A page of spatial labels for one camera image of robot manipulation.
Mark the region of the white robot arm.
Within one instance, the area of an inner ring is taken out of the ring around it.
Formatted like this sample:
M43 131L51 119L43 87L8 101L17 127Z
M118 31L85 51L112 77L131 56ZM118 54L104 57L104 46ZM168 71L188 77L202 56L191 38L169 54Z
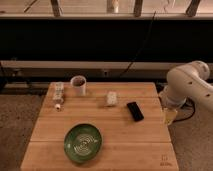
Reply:
M174 122L177 109L187 98L213 112L213 86L206 82L209 76L209 66L202 61L193 61L168 71L167 85L159 93L166 125Z

